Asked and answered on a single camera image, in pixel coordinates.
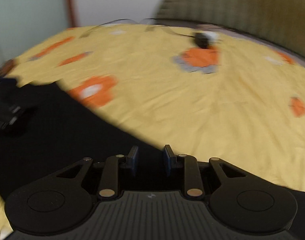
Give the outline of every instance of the orange flower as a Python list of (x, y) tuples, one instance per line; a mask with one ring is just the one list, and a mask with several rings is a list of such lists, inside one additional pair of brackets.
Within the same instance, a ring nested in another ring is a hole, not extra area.
[(63, 39), (62, 41), (56, 42), (53, 45), (47, 47), (46, 49), (43, 49), (41, 52), (37, 53), (36, 55), (32, 56), (30, 58), (30, 60), (31, 61), (37, 60), (40, 57), (45, 56), (46, 54), (50, 53), (54, 49), (58, 48), (59, 46), (62, 46), (65, 43), (72, 41), (74, 38), (75, 38), (74, 36), (70, 36), (70, 37), (67, 37), (67, 38)]
[(287, 61), (289, 64), (291, 64), (291, 65), (295, 64), (295, 61), (291, 57), (289, 57), (287, 54), (282, 53), (280, 51), (276, 51), (276, 50), (275, 50), (275, 52), (277, 52), (282, 57), (282, 59)]
[(290, 107), (295, 117), (301, 117), (305, 114), (305, 103), (300, 98), (292, 97)]
[(116, 83), (112, 76), (91, 77), (68, 93), (85, 106), (104, 106), (113, 99), (110, 89)]
[(190, 48), (184, 52), (182, 59), (193, 67), (208, 67), (218, 65), (218, 50), (215, 47), (209, 49)]
[(72, 63), (72, 62), (75, 62), (75, 61), (78, 61), (78, 60), (81, 60), (82, 58), (88, 56), (90, 53), (92, 53), (92, 52), (91, 51), (87, 51), (87, 52), (78, 54), (77, 56), (65, 59), (64, 61), (59, 63), (58, 67), (63, 66), (63, 65), (67, 65), (69, 63)]

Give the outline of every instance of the round bolt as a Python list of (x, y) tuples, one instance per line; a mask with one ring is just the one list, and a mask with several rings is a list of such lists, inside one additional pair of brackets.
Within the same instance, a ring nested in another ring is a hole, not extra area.
[(191, 188), (187, 190), (187, 195), (189, 195), (190, 197), (199, 197), (202, 195), (202, 190), (198, 188)]
[(99, 195), (101, 195), (102, 197), (111, 197), (115, 195), (115, 192), (112, 189), (105, 188), (99, 192)]

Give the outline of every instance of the upholstered headboard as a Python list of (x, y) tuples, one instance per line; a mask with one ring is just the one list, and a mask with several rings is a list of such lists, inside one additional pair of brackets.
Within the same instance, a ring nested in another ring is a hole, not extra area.
[(305, 0), (164, 0), (156, 18), (223, 25), (305, 57)]

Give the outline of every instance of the mattress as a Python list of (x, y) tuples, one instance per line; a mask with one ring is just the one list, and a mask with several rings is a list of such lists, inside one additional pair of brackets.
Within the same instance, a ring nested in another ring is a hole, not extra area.
[[(160, 149), (222, 158), (305, 191), (305, 68), (271, 46), (219, 33), (215, 73), (173, 57), (192, 38), (148, 25), (71, 28), (26, 51), (9, 77), (60, 81), (98, 116)], [(172, 27), (191, 35), (192, 29)], [(0, 199), (0, 228), (7, 224)]]

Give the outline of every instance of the ribbed black surface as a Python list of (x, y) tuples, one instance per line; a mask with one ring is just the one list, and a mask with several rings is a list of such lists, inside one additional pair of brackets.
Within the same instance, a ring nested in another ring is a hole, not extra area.
[(7, 240), (295, 240), (287, 232), (247, 236), (217, 222), (204, 203), (179, 192), (125, 192), (98, 205), (91, 218), (57, 236), (29, 236), (15, 231)]

